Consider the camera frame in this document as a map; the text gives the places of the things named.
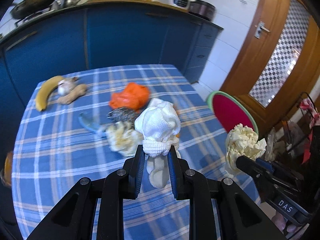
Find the person's right hand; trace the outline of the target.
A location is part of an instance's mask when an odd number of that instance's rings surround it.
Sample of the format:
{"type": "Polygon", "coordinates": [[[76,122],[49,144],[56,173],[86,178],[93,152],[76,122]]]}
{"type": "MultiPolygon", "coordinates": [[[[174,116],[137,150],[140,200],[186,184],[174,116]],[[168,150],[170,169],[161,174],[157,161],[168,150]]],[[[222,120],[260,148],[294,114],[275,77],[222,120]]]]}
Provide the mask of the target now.
{"type": "Polygon", "coordinates": [[[278,212],[272,217],[272,222],[275,226],[282,232],[293,233],[297,231],[297,227],[294,224],[287,225],[287,221],[285,220],[284,216],[278,212]]]}

